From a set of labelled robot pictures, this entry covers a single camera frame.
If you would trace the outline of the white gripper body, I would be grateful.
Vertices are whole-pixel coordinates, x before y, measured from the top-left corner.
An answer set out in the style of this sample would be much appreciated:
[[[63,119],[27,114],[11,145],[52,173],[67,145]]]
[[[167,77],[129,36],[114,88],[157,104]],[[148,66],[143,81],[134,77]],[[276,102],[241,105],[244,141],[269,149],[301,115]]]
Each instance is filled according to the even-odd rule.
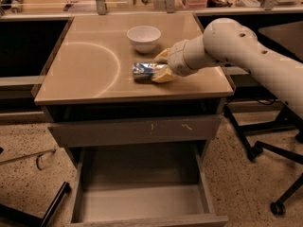
[[[183,40],[174,44],[168,53],[168,66],[171,71],[177,76],[187,77],[189,75],[197,73],[196,69],[191,69],[185,60],[184,57],[184,48],[187,43],[187,40]]]

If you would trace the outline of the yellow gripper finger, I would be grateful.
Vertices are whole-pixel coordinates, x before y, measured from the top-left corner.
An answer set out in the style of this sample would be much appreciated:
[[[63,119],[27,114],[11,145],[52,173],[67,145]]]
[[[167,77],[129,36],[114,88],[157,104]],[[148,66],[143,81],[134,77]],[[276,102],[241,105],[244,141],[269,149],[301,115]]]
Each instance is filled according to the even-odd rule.
[[[156,63],[167,63],[169,57],[169,49],[166,48],[163,51],[161,51],[154,59],[153,61]]]
[[[176,79],[176,75],[172,72],[172,70],[167,66],[164,65],[160,69],[157,69],[151,80],[156,83],[166,83],[171,82]]]

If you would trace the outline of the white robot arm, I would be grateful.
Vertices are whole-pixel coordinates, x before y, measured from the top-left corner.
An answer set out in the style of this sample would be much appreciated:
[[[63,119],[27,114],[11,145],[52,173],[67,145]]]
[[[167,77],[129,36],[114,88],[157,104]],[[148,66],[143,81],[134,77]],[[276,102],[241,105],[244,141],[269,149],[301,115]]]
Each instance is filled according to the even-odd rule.
[[[151,78],[157,83],[187,77],[220,62],[238,66],[303,118],[303,63],[267,48],[250,28],[235,20],[216,19],[202,35],[174,44],[155,60],[164,65]]]

